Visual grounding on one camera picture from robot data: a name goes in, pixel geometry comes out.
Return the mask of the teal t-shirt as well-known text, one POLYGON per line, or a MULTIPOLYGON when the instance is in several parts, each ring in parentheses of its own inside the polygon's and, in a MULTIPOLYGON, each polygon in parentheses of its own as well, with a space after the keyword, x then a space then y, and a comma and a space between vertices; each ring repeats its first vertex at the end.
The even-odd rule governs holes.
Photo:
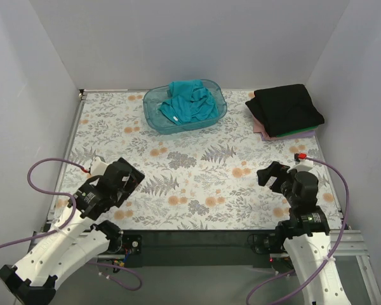
POLYGON ((212 93, 200 79, 173 81, 168 85, 170 97, 159 110, 176 125, 197 123, 218 118, 218 108, 212 93))

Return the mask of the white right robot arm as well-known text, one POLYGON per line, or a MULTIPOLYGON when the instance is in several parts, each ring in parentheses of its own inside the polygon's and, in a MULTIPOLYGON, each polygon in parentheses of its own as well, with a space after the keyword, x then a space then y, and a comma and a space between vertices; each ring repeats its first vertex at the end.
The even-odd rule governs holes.
POLYGON ((315 160, 296 154, 293 167, 272 162, 258 170, 258 184, 284 196, 290 204, 289 219, 278 223, 268 249, 289 255, 300 286, 277 300, 279 304, 303 293, 305 304, 349 304, 335 258, 342 235, 331 240, 327 218, 318 205, 319 180, 310 172, 315 160))

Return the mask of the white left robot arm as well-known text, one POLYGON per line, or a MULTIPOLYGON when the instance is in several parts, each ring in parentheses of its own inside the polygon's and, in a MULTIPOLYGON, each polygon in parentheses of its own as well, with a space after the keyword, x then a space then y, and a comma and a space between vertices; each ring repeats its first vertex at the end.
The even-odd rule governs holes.
POLYGON ((58 220, 36 246, 14 265, 0 269, 0 280, 20 304, 49 304, 60 285, 97 255, 138 255, 142 238, 125 236, 109 220, 97 220, 119 208, 145 175, 123 158, 92 160, 90 177, 69 197, 58 220))

